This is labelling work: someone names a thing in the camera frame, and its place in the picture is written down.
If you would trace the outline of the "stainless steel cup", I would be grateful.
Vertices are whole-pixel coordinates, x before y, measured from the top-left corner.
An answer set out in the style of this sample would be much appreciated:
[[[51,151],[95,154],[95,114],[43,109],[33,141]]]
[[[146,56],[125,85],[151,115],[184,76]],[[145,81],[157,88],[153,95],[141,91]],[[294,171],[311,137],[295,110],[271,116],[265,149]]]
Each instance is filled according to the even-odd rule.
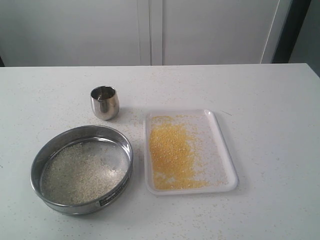
[[[91,109],[100,120],[113,119],[120,110],[117,91],[112,86],[98,86],[90,93]]]

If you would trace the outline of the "fine yellow sieved grains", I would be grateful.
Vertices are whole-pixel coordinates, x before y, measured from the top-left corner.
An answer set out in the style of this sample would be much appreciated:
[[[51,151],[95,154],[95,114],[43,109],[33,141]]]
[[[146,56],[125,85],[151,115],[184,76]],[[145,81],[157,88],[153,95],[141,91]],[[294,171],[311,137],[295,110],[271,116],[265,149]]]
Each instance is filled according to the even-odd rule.
[[[152,117],[149,152],[157,190],[221,187],[230,182],[205,115]]]

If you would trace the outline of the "round steel mesh sieve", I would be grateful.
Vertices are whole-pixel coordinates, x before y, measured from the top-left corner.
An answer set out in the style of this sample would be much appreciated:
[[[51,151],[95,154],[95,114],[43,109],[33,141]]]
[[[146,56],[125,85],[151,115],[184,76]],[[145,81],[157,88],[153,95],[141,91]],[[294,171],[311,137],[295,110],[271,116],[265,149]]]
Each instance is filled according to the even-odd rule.
[[[52,202],[47,199],[41,189],[42,175],[50,160],[52,160],[61,150],[75,144],[92,141],[111,142],[121,146],[128,160],[128,169],[125,176],[118,185],[92,201],[65,205]],[[102,210],[114,202],[126,189],[133,172],[133,148],[129,140],[118,130],[102,125],[85,125],[67,130],[47,142],[35,156],[31,170],[30,182],[37,196],[50,208],[66,215],[85,215]]]

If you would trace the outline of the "white plastic tray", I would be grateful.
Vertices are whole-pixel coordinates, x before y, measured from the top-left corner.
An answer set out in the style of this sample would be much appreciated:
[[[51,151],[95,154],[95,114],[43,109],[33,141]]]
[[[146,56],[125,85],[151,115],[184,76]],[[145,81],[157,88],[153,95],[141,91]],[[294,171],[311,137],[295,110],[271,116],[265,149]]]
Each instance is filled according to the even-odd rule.
[[[152,159],[149,150],[149,136],[151,133],[151,119],[158,116],[175,116],[175,115],[196,115],[206,116],[208,123],[211,127],[211,131],[216,142],[218,152],[222,157],[222,162],[225,167],[225,171],[228,174],[229,184],[220,187],[202,187],[193,189],[181,189],[181,190],[157,190],[153,181],[153,167]],[[144,176],[147,189],[158,196],[169,195],[189,195],[189,194],[206,194],[206,193],[224,193],[234,190],[238,185],[238,176],[234,167],[232,158],[230,156],[228,147],[226,145],[221,128],[217,121],[214,112],[208,109],[193,109],[193,110],[152,110],[147,113],[143,123],[143,144],[144,144]]]

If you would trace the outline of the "white cabinet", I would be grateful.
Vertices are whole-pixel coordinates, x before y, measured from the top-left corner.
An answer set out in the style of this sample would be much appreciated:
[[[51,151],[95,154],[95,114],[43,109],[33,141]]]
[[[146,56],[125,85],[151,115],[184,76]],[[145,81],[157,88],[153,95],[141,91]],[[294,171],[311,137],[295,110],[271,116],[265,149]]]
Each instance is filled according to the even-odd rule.
[[[3,0],[5,66],[270,63],[289,0]]]

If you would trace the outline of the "grain mixture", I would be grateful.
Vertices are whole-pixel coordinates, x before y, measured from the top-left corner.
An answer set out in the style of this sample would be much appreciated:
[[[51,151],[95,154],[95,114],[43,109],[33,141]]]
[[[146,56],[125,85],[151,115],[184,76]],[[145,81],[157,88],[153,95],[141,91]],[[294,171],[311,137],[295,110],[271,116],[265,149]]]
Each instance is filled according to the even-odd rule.
[[[115,188],[128,167],[128,155],[118,144],[77,143],[49,161],[42,174],[41,191],[47,199],[62,205],[91,202]]]

